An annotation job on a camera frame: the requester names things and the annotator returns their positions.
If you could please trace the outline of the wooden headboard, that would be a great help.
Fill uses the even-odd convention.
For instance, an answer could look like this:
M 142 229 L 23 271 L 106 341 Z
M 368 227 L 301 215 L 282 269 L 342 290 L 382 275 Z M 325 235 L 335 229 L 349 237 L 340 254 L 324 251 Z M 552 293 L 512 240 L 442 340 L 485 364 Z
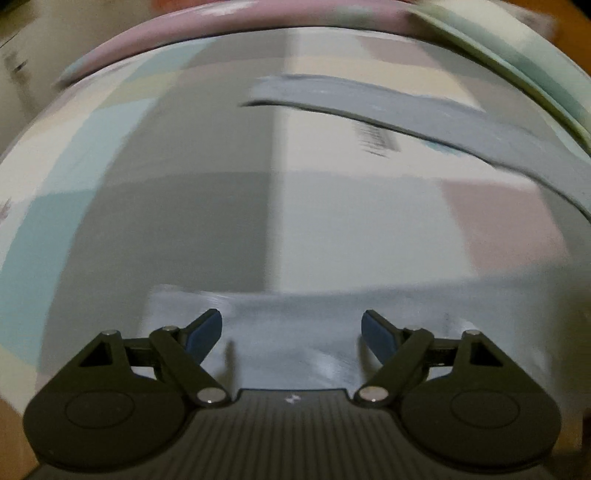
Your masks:
M 590 74 L 589 1 L 581 1 L 585 11 L 567 0 L 517 0 L 510 1 L 510 4 L 553 17 L 556 21 L 555 46 Z

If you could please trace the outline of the small floral back pillow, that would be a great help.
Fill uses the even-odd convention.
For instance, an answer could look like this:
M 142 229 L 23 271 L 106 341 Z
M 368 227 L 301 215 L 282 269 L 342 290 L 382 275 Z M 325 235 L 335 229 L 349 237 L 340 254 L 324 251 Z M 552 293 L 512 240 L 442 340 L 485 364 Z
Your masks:
M 556 33 L 556 20 L 552 16 L 519 6 L 513 6 L 512 10 L 513 15 L 521 23 L 527 25 L 546 40 L 553 40 Z

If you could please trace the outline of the grey patterned pyjama trousers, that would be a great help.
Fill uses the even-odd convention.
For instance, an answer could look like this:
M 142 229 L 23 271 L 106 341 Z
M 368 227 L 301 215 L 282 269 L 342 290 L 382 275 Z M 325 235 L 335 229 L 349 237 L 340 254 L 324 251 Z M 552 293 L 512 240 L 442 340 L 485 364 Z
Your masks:
M 209 308 L 231 388 L 366 387 L 379 318 L 487 335 L 554 393 L 589 377 L 590 164 L 459 103 L 321 75 L 256 81 L 279 118 L 262 286 L 154 286 L 140 331 Z

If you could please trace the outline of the checked pastel pillow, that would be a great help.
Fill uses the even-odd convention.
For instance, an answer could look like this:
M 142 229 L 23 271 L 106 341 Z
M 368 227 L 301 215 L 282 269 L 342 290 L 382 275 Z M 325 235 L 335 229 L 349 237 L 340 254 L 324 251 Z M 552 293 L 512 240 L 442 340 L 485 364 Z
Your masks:
M 518 85 L 590 150 L 590 76 L 496 1 L 419 1 L 412 12 Z

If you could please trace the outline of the purple floral rolled quilt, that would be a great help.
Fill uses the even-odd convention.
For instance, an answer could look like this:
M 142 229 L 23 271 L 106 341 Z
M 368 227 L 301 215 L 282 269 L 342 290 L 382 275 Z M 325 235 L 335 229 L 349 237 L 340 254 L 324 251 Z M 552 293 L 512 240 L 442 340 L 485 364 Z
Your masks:
M 81 56 L 56 80 L 65 88 L 124 59 L 167 45 L 279 28 L 335 27 L 430 39 L 430 28 L 403 1 L 219 1 L 166 13 Z

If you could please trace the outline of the checked patchwork bed sheet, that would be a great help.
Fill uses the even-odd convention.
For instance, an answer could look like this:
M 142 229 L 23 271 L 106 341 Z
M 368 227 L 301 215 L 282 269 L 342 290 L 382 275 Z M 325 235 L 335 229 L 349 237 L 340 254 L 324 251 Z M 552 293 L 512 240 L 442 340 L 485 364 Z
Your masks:
M 552 169 L 584 153 L 519 89 L 398 35 L 301 28 L 164 47 L 67 89 L 1 164 L 1 396 L 22 412 L 98 332 L 143 336 L 216 308 L 206 367 L 232 389 L 353 388 L 375 309 L 439 335 L 481 327 L 536 372 L 492 308 L 498 277 L 590 258 L 590 224 L 520 171 L 339 114 L 255 106 L 274 75 L 426 97 L 540 138 Z

